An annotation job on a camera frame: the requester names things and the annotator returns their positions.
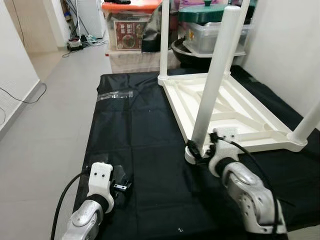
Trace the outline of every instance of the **black cloth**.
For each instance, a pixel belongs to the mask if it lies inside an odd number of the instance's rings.
[[[170,74],[196,72],[175,69]],[[290,129],[301,121],[298,113],[242,68],[232,67],[231,72]],[[128,175],[133,174],[133,191],[125,207],[117,206],[107,216],[97,239],[224,239],[245,234],[240,210],[220,179],[207,168],[185,161],[185,142],[157,76],[158,72],[101,76],[98,96],[133,91],[133,97],[97,101],[83,167],[94,162],[122,165]],[[312,132],[300,152],[273,150],[253,155],[277,197],[285,200],[281,205],[288,229],[319,224],[319,131]],[[246,155],[240,159],[261,175]],[[83,176],[75,210],[87,193],[88,177]]]

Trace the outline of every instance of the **baseboard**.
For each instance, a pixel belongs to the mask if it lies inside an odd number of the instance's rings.
[[[24,98],[25,102],[31,101],[33,96],[37,93],[37,91],[40,89],[42,85],[42,82],[40,79],[38,79],[37,83],[33,86],[33,88],[29,91],[28,95]],[[18,106],[16,107],[15,111],[11,116],[7,116],[6,123],[4,126],[0,129],[0,141],[4,138],[8,130],[11,128],[11,126],[14,124],[14,122],[17,120],[19,115],[22,113],[22,111],[27,106],[27,103],[20,102]]]

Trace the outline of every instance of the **green lid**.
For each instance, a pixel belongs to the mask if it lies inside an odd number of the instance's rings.
[[[227,4],[188,6],[179,10],[179,21],[188,23],[218,23],[222,20]]]

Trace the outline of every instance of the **storage box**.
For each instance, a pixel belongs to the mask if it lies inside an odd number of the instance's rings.
[[[209,22],[205,25],[200,25],[193,22],[186,22],[185,26],[186,36],[183,45],[185,45],[185,47],[197,57],[212,57],[221,23]],[[250,25],[243,26],[242,33],[239,39],[239,44],[241,46],[244,46],[250,28]]]
[[[110,49],[140,50],[145,26],[160,3],[161,0],[131,0],[131,4],[102,3]]]

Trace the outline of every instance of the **orange lid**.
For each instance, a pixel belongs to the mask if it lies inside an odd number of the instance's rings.
[[[153,12],[162,0],[131,0],[130,4],[116,4],[113,2],[104,2],[102,4],[102,9],[108,12],[113,11],[139,11],[139,12]]]

